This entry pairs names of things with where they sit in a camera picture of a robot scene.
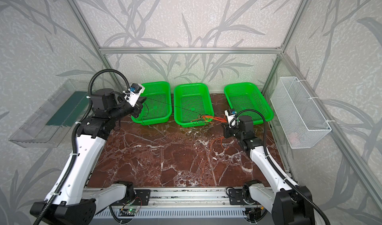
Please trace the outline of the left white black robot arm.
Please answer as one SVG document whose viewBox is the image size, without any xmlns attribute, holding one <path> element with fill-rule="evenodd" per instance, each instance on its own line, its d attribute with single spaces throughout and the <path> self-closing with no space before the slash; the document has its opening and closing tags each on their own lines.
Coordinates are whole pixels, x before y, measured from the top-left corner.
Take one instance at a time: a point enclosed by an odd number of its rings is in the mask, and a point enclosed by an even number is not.
<svg viewBox="0 0 382 225">
<path fill-rule="evenodd" d="M 84 192 L 84 188 L 116 122 L 129 114 L 139 117 L 146 100 L 144 91 L 141 84 L 134 83 L 122 94 L 113 89 L 89 93 L 87 111 L 94 114 L 76 123 L 72 152 L 59 179 L 44 201 L 33 203 L 30 214 L 36 217 L 36 225 L 87 225 L 113 203 L 134 201 L 131 182 L 118 181 L 96 192 Z"/>
</svg>

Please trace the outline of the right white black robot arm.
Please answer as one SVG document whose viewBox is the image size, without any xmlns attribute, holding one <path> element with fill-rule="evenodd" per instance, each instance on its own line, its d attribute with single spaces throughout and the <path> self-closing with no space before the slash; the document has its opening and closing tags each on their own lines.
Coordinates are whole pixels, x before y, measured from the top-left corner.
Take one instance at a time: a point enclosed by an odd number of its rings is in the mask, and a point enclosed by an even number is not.
<svg viewBox="0 0 382 225">
<path fill-rule="evenodd" d="M 227 110 L 225 116 L 223 136 L 237 139 L 271 186 L 267 189 L 259 182 L 247 183 L 243 186 L 245 202 L 258 202 L 272 215 L 276 225 L 329 225 L 328 217 L 313 202 L 309 189 L 299 186 L 271 156 L 267 148 L 267 126 L 264 126 L 263 137 L 258 138 L 250 116 L 231 110 Z"/>
</svg>

